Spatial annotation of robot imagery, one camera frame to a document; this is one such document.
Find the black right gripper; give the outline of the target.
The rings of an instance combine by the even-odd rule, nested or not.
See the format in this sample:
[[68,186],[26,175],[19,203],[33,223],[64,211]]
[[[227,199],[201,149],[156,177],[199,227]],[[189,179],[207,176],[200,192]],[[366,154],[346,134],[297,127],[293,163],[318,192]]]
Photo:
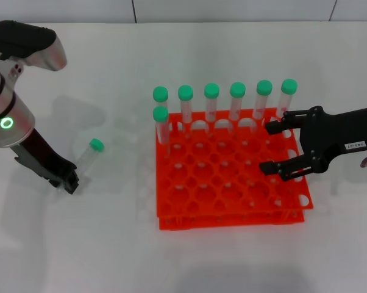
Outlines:
[[336,157],[367,151],[367,108],[335,115],[326,113],[321,106],[286,111],[279,121],[267,122],[265,129],[268,134],[300,131],[303,155],[259,164],[264,175],[279,175],[283,181],[324,173]]

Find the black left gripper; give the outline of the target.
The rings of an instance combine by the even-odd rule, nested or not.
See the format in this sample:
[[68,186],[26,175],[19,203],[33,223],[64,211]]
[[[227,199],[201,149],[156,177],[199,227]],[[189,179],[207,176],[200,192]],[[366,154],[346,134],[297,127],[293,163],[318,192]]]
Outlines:
[[76,166],[57,154],[36,129],[14,146],[14,152],[18,163],[48,180],[57,190],[73,194],[78,188]]

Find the orange test tube rack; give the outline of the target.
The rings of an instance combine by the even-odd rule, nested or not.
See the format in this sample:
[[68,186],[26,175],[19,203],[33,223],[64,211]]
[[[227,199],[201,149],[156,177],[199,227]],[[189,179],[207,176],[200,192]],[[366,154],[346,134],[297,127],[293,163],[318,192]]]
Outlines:
[[207,123],[203,112],[192,114],[184,128],[181,114],[169,116],[169,143],[155,146],[156,214],[161,230],[189,230],[239,225],[286,225],[304,221],[313,203],[305,178],[282,181],[260,170],[265,161],[298,154],[291,132],[268,135],[264,124],[243,109],[230,122],[227,110]]

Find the clear green-capped test tube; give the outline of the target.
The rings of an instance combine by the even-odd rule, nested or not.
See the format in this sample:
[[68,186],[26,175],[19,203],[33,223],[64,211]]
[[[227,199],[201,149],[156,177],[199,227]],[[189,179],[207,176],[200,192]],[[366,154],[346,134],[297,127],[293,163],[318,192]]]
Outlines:
[[81,187],[85,181],[85,174],[91,168],[96,158],[104,151],[104,144],[97,138],[93,138],[83,153],[75,161],[78,186]]
[[229,119],[237,121],[240,117],[240,110],[243,97],[246,92],[246,86],[242,82],[234,82],[230,87],[231,104]]
[[298,84],[294,79],[285,79],[281,85],[281,94],[276,110],[276,117],[282,118],[283,113],[286,112],[291,104],[293,95],[298,89]]
[[256,99],[252,117],[256,120],[261,120],[264,116],[268,97],[273,90],[273,85],[269,80],[261,80],[257,83]]
[[156,106],[168,108],[168,89],[164,86],[157,86],[152,93]]
[[164,106],[157,106],[153,110],[153,118],[157,131],[157,138],[161,145],[169,143],[169,112]]
[[208,122],[214,122],[216,120],[219,86],[215,83],[208,83],[204,87],[204,96],[206,99],[205,119]]
[[178,89],[178,97],[180,99],[180,110],[182,114],[182,122],[189,124],[192,121],[191,100],[193,98],[193,89],[190,85],[182,85]]

